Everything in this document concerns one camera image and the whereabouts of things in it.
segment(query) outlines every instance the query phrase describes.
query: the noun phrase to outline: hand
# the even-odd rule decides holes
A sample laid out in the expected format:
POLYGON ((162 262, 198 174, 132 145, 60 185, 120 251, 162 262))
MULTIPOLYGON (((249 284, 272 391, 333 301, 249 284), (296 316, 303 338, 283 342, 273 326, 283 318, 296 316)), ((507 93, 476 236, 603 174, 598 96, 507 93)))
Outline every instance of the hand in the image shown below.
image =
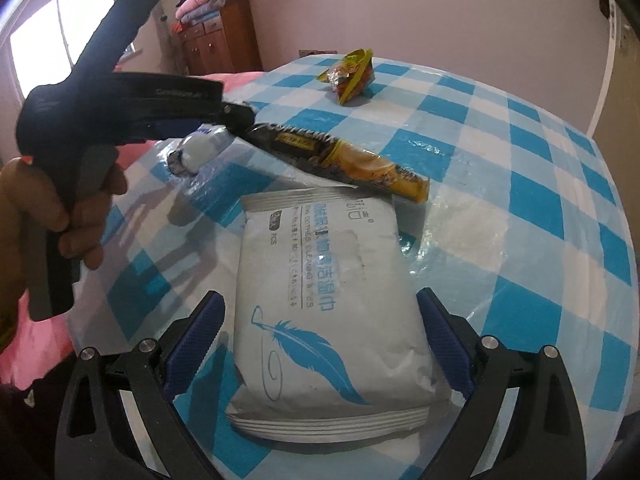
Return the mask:
POLYGON ((114 165, 104 180, 102 191, 76 203, 69 215, 53 183, 39 168, 20 158, 0 171, 0 349, 3 335, 15 331, 17 305, 25 290, 21 229, 25 215, 33 216, 51 231, 62 232, 58 249, 65 258, 80 256, 91 270, 102 263, 100 239, 114 194, 124 194, 127 181, 114 165))

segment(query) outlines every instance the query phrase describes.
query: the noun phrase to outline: blue feather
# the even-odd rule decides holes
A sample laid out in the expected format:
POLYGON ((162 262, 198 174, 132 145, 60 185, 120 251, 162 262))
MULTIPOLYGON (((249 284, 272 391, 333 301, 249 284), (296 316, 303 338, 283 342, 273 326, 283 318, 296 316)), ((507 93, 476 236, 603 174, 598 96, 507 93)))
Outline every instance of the blue feather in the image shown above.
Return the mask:
POLYGON ((253 319, 252 323, 273 333, 273 339, 295 364, 321 374, 344 400, 369 404, 351 384, 342 359, 326 339, 314 332, 289 326, 290 321, 279 321, 276 326, 253 319))

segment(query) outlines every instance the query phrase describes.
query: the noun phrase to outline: wooden cabinet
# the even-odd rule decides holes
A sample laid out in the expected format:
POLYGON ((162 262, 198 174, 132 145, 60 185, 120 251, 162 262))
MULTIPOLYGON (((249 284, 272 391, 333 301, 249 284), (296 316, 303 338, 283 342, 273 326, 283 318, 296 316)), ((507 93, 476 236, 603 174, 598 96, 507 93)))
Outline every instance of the wooden cabinet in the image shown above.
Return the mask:
POLYGON ((180 34, 190 75, 261 72, 249 0, 227 0, 220 14, 180 34))

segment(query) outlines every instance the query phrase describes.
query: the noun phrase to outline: white package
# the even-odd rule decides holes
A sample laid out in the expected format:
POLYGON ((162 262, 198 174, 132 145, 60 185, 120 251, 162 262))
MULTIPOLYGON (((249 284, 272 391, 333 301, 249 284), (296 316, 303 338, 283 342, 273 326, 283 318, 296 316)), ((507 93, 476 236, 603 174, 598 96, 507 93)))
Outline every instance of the white package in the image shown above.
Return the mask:
POLYGON ((249 434, 343 442, 446 413, 391 202, 320 187, 244 197, 226 414, 249 434))

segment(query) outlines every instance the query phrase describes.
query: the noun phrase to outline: curtain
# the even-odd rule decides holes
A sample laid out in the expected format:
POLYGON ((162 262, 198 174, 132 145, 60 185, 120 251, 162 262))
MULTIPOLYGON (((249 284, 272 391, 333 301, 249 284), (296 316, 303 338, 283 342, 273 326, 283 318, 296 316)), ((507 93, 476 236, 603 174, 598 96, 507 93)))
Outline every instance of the curtain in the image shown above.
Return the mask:
POLYGON ((175 55, 176 47, 166 22, 162 21, 163 14, 162 4, 156 6, 151 12, 151 17, 156 24, 156 31, 158 32, 158 41, 160 42, 160 51, 162 53, 161 66, 169 73, 179 73, 180 69, 175 55))

